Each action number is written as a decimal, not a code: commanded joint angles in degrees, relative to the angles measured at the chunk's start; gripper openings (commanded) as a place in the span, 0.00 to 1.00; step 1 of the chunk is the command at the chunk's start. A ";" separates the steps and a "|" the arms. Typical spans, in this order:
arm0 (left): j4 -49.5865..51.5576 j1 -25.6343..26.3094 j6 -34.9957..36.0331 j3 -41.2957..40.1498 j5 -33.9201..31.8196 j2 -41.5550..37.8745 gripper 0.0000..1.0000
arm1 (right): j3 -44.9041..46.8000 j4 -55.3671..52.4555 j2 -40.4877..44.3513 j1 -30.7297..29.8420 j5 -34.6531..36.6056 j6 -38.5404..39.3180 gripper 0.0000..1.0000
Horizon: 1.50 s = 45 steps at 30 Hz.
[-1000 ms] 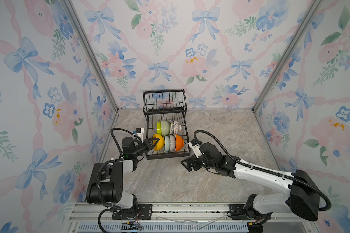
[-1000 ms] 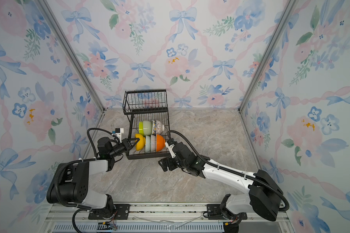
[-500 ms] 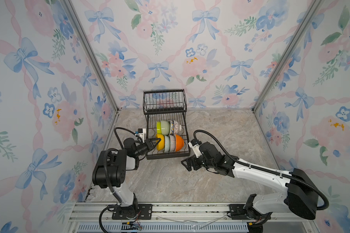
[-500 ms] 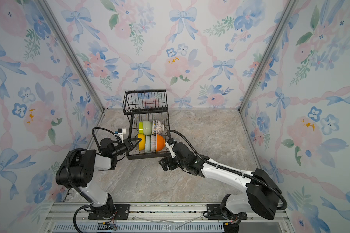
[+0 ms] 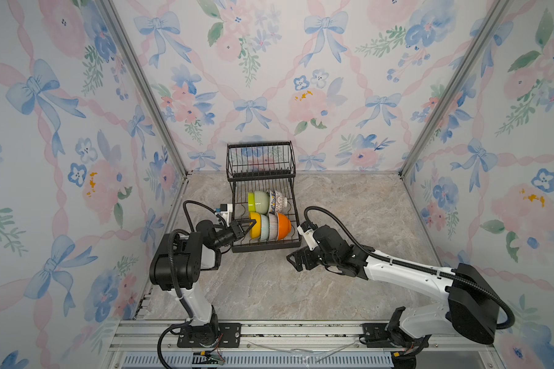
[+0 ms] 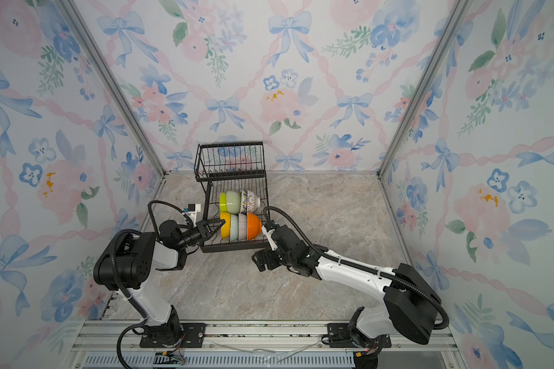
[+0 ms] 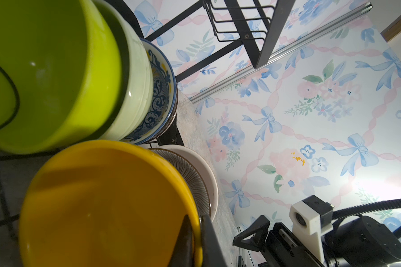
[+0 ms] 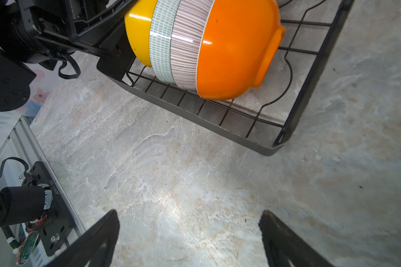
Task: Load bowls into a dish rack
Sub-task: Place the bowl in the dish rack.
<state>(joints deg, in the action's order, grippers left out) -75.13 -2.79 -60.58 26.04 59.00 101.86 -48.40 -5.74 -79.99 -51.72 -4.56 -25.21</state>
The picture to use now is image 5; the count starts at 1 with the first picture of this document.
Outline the teal striped bowl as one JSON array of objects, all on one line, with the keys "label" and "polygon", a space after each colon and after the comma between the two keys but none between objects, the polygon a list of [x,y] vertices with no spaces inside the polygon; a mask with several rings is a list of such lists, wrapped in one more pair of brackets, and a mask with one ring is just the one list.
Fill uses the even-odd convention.
[{"label": "teal striped bowl", "polygon": [[260,215],[261,220],[261,233],[259,240],[261,242],[268,241],[270,235],[270,221],[267,215]]}]

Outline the pink striped bowl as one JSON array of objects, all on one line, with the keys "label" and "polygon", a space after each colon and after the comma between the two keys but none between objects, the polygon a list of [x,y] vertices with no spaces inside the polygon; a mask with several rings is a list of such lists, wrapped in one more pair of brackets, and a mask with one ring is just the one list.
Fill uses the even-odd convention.
[{"label": "pink striped bowl", "polygon": [[279,217],[268,214],[269,219],[269,241],[276,241],[279,236]]}]

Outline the orange white bowl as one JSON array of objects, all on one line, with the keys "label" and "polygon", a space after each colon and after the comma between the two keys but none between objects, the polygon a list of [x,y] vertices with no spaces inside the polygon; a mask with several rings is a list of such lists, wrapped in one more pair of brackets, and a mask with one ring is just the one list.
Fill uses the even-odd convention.
[{"label": "orange white bowl", "polygon": [[277,214],[278,218],[278,235],[277,240],[281,241],[285,239],[292,230],[292,223],[289,218],[281,213]]}]

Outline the blue yellow patterned bowl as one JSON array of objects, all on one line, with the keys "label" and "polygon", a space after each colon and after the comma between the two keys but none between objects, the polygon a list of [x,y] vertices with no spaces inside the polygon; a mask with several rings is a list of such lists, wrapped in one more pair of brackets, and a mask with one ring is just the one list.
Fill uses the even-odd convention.
[{"label": "blue yellow patterned bowl", "polygon": [[281,207],[281,195],[277,191],[269,191],[269,214],[280,212]]}]

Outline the white maroon patterned bowl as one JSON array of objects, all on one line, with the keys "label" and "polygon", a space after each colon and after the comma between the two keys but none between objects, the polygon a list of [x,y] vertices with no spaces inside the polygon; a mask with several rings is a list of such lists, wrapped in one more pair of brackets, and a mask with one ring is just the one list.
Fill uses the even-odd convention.
[{"label": "white maroon patterned bowl", "polygon": [[275,192],[275,210],[283,213],[288,207],[288,198],[282,192]]}]

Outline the lime green bowl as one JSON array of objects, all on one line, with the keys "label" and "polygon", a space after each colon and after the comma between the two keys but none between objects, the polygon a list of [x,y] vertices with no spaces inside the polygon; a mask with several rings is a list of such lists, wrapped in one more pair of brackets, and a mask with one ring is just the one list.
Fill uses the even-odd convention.
[{"label": "lime green bowl", "polygon": [[249,192],[247,194],[247,205],[249,213],[256,212],[256,201],[254,192]]}]

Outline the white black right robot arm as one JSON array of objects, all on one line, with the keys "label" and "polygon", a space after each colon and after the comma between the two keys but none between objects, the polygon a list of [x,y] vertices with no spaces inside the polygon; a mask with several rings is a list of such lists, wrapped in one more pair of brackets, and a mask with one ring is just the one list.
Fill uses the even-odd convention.
[{"label": "white black right robot arm", "polygon": [[423,307],[395,309],[384,330],[397,347],[433,335],[461,335],[490,345],[499,327],[500,306],[481,276],[467,265],[457,269],[414,264],[367,247],[349,244],[337,230],[303,223],[306,246],[288,256],[301,272],[323,267],[328,272],[365,281],[384,282],[429,298]]}]

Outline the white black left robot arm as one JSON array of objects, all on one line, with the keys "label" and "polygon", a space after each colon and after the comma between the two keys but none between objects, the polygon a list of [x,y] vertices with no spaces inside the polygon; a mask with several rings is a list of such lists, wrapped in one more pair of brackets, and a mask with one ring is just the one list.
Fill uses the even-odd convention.
[{"label": "white black left robot arm", "polygon": [[189,325],[211,327],[216,315],[199,286],[200,274],[219,269],[221,248],[242,240],[259,224],[251,219],[229,224],[205,220],[193,232],[177,229],[163,235],[149,268],[151,283],[176,294]]}]

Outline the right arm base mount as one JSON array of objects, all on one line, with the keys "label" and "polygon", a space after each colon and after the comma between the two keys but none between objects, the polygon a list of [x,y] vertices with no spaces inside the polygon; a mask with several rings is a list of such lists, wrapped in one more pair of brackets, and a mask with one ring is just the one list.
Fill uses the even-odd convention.
[{"label": "right arm base mount", "polygon": [[361,327],[363,333],[359,337],[359,342],[369,348],[410,350],[420,346],[429,347],[429,342],[425,338],[411,338],[400,329],[388,331],[387,323],[364,323]]}]

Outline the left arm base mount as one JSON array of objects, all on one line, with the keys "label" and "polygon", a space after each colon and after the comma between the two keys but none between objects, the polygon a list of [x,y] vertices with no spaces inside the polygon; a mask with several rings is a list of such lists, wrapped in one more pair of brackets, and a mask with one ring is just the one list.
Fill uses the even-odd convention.
[{"label": "left arm base mount", "polygon": [[238,348],[242,335],[240,323],[211,322],[203,326],[182,327],[177,340],[179,348]]}]

